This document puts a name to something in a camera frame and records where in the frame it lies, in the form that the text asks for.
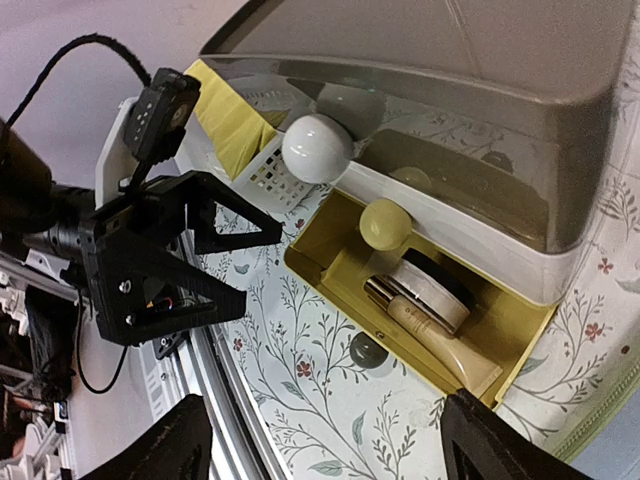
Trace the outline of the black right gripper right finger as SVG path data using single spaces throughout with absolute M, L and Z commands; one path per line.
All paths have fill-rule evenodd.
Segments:
M 446 397 L 441 439 L 449 479 L 585 479 L 524 439 L 465 389 Z

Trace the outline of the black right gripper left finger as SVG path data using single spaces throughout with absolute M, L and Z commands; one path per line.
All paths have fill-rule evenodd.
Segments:
M 185 396 L 143 435 L 86 479 L 207 479 L 213 431 L 204 399 Z

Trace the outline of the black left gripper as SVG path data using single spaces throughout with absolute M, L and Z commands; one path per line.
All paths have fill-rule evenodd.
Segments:
M 64 280 L 87 289 L 101 337 L 118 345 L 136 346 L 242 318 L 246 293 L 202 270 L 195 253 L 278 244 L 281 223 L 210 173 L 192 171 L 141 184 L 140 171 L 124 130 L 118 128 L 105 143 L 94 189 L 57 185 L 49 167 L 3 122 L 2 250 L 24 259 L 35 249 L 70 261 Z M 219 232 L 219 206 L 255 229 Z M 172 252 L 166 246 L 176 237 Z M 166 310 L 150 308 L 148 303 L 166 285 L 193 300 Z

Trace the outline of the slim gold cosmetic pencil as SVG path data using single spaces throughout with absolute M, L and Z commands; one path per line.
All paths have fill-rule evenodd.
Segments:
M 476 397 L 481 397 L 502 374 L 498 364 L 449 334 L 415 301 L 380 276 L 367 279 L 364 291 Z

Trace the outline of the white plastic mesh basket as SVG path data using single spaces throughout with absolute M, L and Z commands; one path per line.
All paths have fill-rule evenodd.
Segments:
M 297 179 L 284 163 L 285 130 L 295 119 L 310 111 L 312 102 L 308 97 L 275 76 L 257 75 L 223 80 L 255 110 L 288 110 L 289 114 L 276 128 L 276 136 L 235 180 L 231 180 L 218 161 L 210 138 L 193 113 L 183 144 L 176 155 L 179 170 L 182 173 L 191 170 L 212 173 L 247 201 L 269 213 L 291 215 L 310 207 L 312 201 L 324 200 L 330 190 L 328 186 L 317 186 Z

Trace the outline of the green hard-shell suitcase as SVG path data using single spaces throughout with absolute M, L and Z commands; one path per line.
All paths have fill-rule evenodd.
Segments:
M 600 479 L 639 477 L 639 366 L 611 372 L 587 399 L 571 405 L 540 445 Z

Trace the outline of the plain yellow garment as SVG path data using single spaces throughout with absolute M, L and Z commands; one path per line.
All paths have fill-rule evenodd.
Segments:
M 276 136 L 288 110 L 255 110 L 203 61 L 186 71 L 201 83 L 194 113 L 226 174 L 235 180 Z

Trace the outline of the round cream compact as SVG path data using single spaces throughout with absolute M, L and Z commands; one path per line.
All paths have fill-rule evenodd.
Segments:
M 414 248 L 406 250 L 386 278 L 451 335 L 457 333 L 475 305 L 474 295 L 461 281 Z

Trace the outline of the drawer cabinet with dark top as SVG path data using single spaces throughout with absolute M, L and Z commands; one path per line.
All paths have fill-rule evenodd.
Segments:
M 387 196 L 467 268 L 538 306 L 639 262 L 635 1 L 250 1 L 201 59 L 285 85 L 356 144 L 340 188 Z

